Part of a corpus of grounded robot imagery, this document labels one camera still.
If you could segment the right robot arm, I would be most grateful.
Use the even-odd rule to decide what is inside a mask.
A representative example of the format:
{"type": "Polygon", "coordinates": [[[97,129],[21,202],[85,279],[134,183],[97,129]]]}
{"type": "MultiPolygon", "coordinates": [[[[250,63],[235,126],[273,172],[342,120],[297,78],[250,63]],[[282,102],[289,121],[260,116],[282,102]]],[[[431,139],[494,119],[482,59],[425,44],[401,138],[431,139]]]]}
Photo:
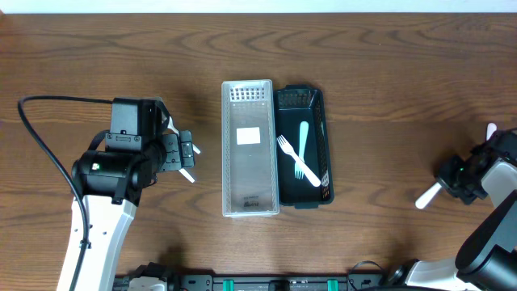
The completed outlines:
{"type": "Polygon", "coordinates": [[[456,257],[416,261],[385,283],[439,290],[516,290],[516,166],[497,161],[481,179],[495,210],[461,246],[456,257]]]}

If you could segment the black plastic basket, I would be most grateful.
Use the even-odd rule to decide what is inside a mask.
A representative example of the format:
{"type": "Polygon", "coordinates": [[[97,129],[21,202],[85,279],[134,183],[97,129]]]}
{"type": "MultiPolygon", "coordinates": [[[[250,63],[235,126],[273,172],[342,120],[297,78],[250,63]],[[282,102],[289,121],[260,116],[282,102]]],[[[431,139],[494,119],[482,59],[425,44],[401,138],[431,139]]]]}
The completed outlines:
{"type": "Polygon", "coordinates": [[[314,187],[307,177],[296,179],[295,161],[281,149],[277,150],[280,203],[297,209],[316,209],[334,200],[330,147],[322,91],[309,85],[287,85],[275,91],[275,133],[283,135],[296,154],[301,121],[309,123],[305,147],[305,164],[321,180],[314,187]]]}

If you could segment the white plastic fork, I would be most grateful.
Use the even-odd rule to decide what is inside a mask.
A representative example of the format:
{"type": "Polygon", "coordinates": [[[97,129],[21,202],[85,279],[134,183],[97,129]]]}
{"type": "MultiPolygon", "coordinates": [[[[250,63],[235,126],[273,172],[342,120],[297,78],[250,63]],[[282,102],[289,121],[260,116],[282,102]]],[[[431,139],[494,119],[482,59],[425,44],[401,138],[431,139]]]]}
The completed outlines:
{"type": "Polygon", "coordinates": [[[415,201],[415,207],[417,209],[425,209],[435,198],[435,196],[440,192],[441,189],[442,186],[440,185],[440,183],[434,183],[415,201]]]}
{"type": "Polygon", "coordinates": [[[301,160],[301,158],[296,154],[295,150],[293,149],[292,145],[287,141],[287,139],[283,135],[279,135],[276,138],[280,149],[287,155],[291,156],[293,160],[295,161],[295,164],[299,166],[299,168],[302,170],[304,175],[307,177],[309,182],[314,187],[320,187],[321,186],[321,180],[312,172],[312,170],[305,164],[304,161],[301,160]]]}
{"type": "MultiPolygon", "coordinates": [[[[307,121],[301,121],[300,122],[300,128],[299,128],[299,146],[298,146],[298,156],[299,158],[304,161],[305,160],[305,147],[308,137],[308,131],[309,131],[309,123],[307,121]]],[[[294,175],[296,179],[303,179],[305,173],[301,169],[300,163],[296,162],[294,167],[294,175]]]]}

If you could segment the white plastic fork top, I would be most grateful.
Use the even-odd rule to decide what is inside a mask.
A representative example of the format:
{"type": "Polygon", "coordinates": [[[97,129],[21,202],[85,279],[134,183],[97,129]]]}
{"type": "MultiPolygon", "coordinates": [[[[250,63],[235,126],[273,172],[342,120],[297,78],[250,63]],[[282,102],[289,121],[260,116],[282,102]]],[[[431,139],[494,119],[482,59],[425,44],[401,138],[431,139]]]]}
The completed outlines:
{"type": "MultiPolygon", "coordinates": [[[[301,121],[300,122],[300,128],[299,128],[299,146],[298,146],[298,156],[299,158],[304,161],[305,160],[305,147],[308,137],[308,131],[309,131],[309,123],[307,121],[301,121]]],[[[305,173],[301,169],[300,163],[296,162],[294,167],[294,175],[296,179],[303,179],[305,173]]]]}

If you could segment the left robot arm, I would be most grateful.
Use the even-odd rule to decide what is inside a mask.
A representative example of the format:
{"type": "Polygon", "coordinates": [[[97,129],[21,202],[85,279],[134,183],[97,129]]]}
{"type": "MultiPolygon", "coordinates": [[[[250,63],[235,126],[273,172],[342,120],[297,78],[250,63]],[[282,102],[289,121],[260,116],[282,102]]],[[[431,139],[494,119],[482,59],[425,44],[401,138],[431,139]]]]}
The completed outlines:
{"type": "Polygon", "coordinates": [[[98,133],[74,163],[72,182],[78,197],[72,203],[59,290],[112,289],[143,189],[156,183],[161,172],[193,167],[199,152],[187,130],[154,135],[141,151],[98,149],[102,141],[115,139],[108,131],[98,133]]]}

